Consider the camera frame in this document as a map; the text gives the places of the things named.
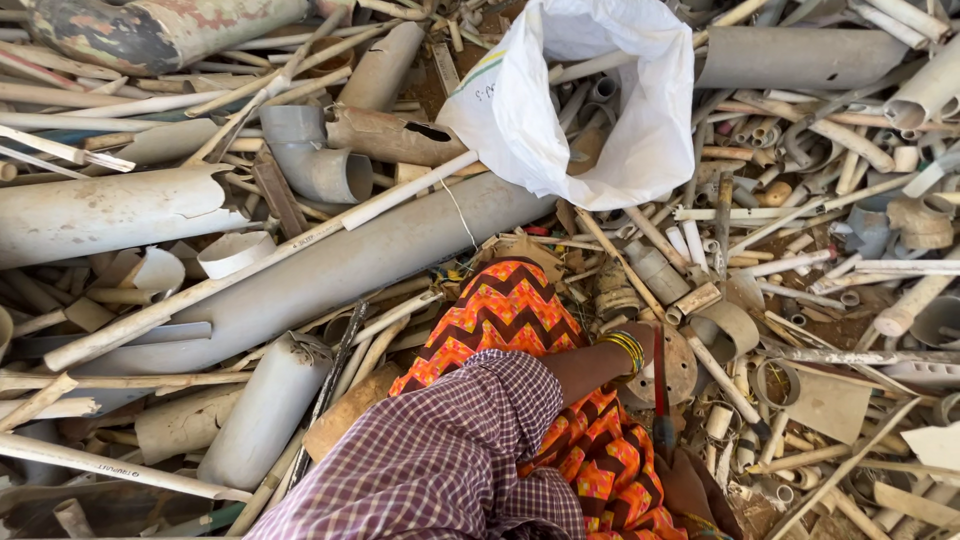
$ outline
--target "green bangle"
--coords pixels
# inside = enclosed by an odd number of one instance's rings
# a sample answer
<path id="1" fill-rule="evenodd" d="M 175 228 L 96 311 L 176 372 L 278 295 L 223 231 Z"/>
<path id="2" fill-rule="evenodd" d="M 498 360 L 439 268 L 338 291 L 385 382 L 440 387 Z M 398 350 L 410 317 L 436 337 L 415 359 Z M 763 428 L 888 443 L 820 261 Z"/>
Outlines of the green bangle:
<path id="1" fill-rule="evenodd" d="M 632 360 L 634 363 L 634 368 L 630 373 L 621 375 L 613 379 L 612 382 L 623 383 L 633 380 L 634 377 L 636 377 L 636 374 L 639 373 L 640 369 L 643 368 L 643 347 L 640 346 L 640 342 L 628 332 L 623 330 L 611 330 L 603 333 L 600 337 L 597 337 L 596 341 L 594 341 L 594 345 L 604 342 L 616 343 L 620 347 L 623 347 L 623 349 L 630 355 L 630 360 Z"/>

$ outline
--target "white plastic sack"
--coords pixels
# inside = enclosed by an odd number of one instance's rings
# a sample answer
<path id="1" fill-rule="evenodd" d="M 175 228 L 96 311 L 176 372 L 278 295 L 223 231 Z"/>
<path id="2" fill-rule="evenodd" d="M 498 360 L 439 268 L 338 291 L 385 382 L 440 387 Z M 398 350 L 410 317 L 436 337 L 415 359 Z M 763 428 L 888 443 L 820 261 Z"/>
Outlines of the white plastic sack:
<path id="1" fill-rule="evenodd" d="M 544 57 L 582 61 L 617 48 L 639 56 L 612 73 L 622 85 L 619 121 L 597 166 L 567 176 L 570 151 Z M 621 209 L 692 176 L 692 92 L 690 29 L 659 0 L 530 0 L 450 94 L 437 123 L 508 182 L 585 209 Z"/>

